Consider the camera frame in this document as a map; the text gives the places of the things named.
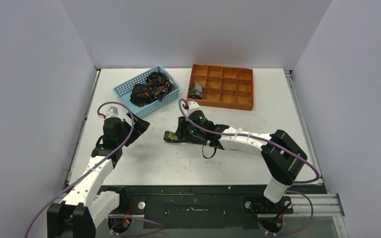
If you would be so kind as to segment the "blue yellow floral tie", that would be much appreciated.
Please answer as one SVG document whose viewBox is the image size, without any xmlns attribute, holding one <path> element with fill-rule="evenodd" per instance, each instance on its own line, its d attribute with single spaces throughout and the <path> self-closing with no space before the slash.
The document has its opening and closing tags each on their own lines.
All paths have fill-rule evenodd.
<svg viewBox="0 0 381 238">
<path fill-rule="evenodd" d="M 186 137 L 181 135 L 179 132 L 165 131 L 163 140 L 167 143 L 190 143 L 190 144 L 206 144 L 207 141 L 204 139 L 198 139 L 195 137 Z"/>
</svg>

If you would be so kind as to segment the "orange wooden compartment tray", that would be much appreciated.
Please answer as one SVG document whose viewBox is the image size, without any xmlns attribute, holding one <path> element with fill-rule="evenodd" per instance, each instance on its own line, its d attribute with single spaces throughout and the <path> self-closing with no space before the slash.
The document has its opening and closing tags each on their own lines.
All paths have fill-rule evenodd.
<svg viewBox="0 0 381 238">
<path fill-rule="evenodd" d="M 187 92 L 188 101 L 245 111 L 254 107 L 254 73 L 250 68 L 195 63 L 191 68 L 189 86 L 192 83 L 204 87 L 204 99 L 189 98 Z"/>
</svg>

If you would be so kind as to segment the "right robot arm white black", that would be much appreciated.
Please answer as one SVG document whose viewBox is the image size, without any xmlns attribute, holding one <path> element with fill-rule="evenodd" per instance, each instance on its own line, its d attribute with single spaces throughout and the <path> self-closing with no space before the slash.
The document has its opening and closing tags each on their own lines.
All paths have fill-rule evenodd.
<svg viewBox="0 0 381 238">
<path fill-rule="evenodd" d="M 260 205 L 268 213 L 280 207 L 280 200 L 307 163 L 305 152 L 289 134 L 280 129 L 272 134 L 251 133 L 228 125 L 214 124 L 201 110 L 197 110 L 189 118 L 179 118 L 178 130 L 185 142 L 205 144 L 215 150 L 240 151 L 264 159 L 271 179 Z"/>
</svg>

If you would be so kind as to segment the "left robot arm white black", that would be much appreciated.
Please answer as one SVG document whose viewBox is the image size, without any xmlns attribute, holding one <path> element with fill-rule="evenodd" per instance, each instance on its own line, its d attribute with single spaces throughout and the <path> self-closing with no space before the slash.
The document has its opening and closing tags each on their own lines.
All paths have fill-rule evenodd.
<svg viewBox="0 0 381 238">
<path fill-rule="evenodd" d="M 123 152 L 147 131 L 150 123 L 128 113 L 131 123 L 119 116 L 107 115 L 103 135 L 96 141 L 83 175 L 72 184 L 69 193 L 47 209 L 49 238 L 93 238 L 96 229 L 110 212 L 123 213 L 128 199 L 115 191 L 98 191 L 113 171 Z"/>
</svg>

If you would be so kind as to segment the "black orange patterned tie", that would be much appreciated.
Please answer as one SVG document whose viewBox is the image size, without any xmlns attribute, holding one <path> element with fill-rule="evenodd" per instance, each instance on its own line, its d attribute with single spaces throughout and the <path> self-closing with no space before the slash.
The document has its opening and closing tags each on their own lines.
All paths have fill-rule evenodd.
<svg viewBox="0 0 381 238">
<path fill-rule="evenodd" d="M 157 89 L 147 84 L 136 84 L 130 95 L 130 102 L 138 107 L 144 107 L 158 99 L 156 98 Z"/>
</svg>

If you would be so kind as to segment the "blue plastic basket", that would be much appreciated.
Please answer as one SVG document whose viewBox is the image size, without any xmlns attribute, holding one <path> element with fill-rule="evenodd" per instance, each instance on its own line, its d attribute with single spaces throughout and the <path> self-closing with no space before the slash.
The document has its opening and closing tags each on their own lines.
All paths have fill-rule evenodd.
<svg viewBox="0 0 381 238">
<path fill-rule="evenodd" d="M 162 66 L 153 67 L 113 88 L 113 93 L 139 118 L 178 99 L 180 86 Z"/>
</svg>

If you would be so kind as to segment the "rolled dark patterned tie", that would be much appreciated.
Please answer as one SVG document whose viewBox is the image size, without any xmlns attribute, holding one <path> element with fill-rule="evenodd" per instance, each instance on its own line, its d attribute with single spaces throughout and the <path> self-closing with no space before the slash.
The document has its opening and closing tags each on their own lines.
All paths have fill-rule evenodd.
<svg viewBox="0 0 381 238">
<path fill-rule="evenodd" d="M 204 87 L 199 83 L 192 83 L 189 86 L 188 97 L 192 99 L 204 99 Z"/>
</svg>

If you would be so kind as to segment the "dark patterned tie in basket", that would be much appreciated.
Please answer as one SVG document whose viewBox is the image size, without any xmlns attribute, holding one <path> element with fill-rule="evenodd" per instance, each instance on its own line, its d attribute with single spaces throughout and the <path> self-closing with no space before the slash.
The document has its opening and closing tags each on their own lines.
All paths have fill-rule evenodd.
<svg viewBox="0 0 381 238">
<path fill-rule="evenodd" d="M 146 84 L 151 87 L 151 93 L 154 99 L 160 102 L 175 89 L 169 77 L 158 71 L 148 75 Z"/>
</svg>

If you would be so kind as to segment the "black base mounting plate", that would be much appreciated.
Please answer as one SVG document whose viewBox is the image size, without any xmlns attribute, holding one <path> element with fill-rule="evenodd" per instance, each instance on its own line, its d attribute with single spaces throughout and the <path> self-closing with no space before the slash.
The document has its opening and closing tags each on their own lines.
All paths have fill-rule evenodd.
<svg viewBox="0 0 381 238">
<path fill-rule="evenodd" d="M 138 217 L 143 229 L 225 229 L 257 230 L 267 225 L 275 232 L 283 217 L 293 215 L 296 202 L 285 194 L 273 203 L 263 196 L 265 187 L 237 186 L 110 186 L 97 190 L 101 195 L 118 195 L 105 217 L 116 232 L 131 230 Z"/>
</svg>

